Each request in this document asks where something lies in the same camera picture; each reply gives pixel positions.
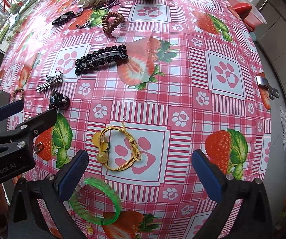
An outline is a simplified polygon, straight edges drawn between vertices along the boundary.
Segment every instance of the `screw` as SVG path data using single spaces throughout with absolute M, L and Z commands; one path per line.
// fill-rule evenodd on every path
M 23 148 L 25 145 L 26 145 L 26 142 L 25 141 L 21 141 L 21 142 L 18 143 L 17 147 L 18 148 Z
M 48 174 L 46 178 L 48 181 L 51 181 L 54 179 L 54 177 L 55 177 L 54 174 Z
M 26 180 L 25 178 L 20 178 L 20 179 L 17 181 L 17 184 L 24 183 L 25 180 Z
M 226 174 L 225 177 L 227 180 L 230 180 L 230 181 L 234 179 L 234 176 L 231 173 Z
M 256 182 L 257 184 L 262 184 L 262 180 L 261 180 L 260 178 L 255 178 L 255 182 Z

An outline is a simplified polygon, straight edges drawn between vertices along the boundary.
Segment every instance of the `blue object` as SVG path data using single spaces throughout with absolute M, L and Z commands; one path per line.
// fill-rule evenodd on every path
M 194 151 L 192 154 L 192 166 L 203 184 L 209 198 L 219 203 L 222 199 L 222 186 L 204 159 Z
M 23 110 L 24 104 L 22 100 L 15 101 L 0 108 L 0 121 L 11 117 Z
M 87 151 L 80 150 L 72 158 L 70 163 L 63 165 L 60 171 L 63 171 L 63 168 L 68 168 L 68 170 L 58 184 L 58 198 L 60 202 L 64 202 L 70 199 L 88 164 L 89 155 Z

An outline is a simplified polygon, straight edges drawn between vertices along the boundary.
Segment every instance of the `tablecloth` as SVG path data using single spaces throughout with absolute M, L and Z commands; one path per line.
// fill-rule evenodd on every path
M 25 90 L 24 110 L 10 117 L 10 129 L 48 109 L 51 91 L 35 89 L 56 69 L 64 73 L 57 89 L 71 99 L 69 109 L 59 111 L 56 125 L 39 136 L 47 144 L 25 177 L 56 173 L 85 149 L 89 165 L 84 176 L 108 183 L 123 210 L 107 227 L 82 222 L 71 212 L 88 237 L 192 238 L 216 204 L 191 166 L 194 150 L 201 149 L 237 179 L 263 179 L 266 171 L 270 113 L 256 84 L 262 66 L 246 27 L 227 0 L 120 0 L 110 11 L 124 15 L 125 22 L 112 36 L 102 31 L 105 10 L 87 9 L 65 25 L 51 25 L 69 10 L 77 10 L 76 0 L 38 4 L 2 63 L 1 89 Z M 76 28 L 87 19 L 89 28 Z M 75 75 L 76 59 L 114 44 L 126 44 L 127 63 Z M 91 139 L 105 127 L 121 127 L 122 121 L 138 142 L 142 161 L 112 172 L 97 162 Z M 130 157 L 129 143 L 117 131 L 108 137 L 109 165 L 120 166 Z M 78 192 L 78 199 L 92 214 L 113 212 L 111 201 L 89 186 Z M 236 201 L 221 236 L 230 230 L 240 204 Z M 45 204 L 40 205 L 55 230 Z

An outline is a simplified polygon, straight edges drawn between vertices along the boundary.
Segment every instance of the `green bangle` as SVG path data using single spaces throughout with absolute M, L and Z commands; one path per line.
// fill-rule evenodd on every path
M 121 213 L 121 199 L 119 195 L 104 181 L 99 180 L 97 178 L 91 177 L 84 180 L 85 184 L 92 185 L 99 190 L 103 191 L 113 202 L 115 206 L 115 215 L 112 218 L 100 218 L 93 216 L 89 214 L 89 212 L 80 206 L 80 204 L 77 201 L 76 194 L 73 194 L 71 198 L 69 199 L 69 203 L 71 204 L 73 210 L 76 214 L 78 214 L 80 217 L 85 219 L 86 221 L 89 221 L 90 223 L 96 224 L 96 225 L 110 225 L 114 223 Z

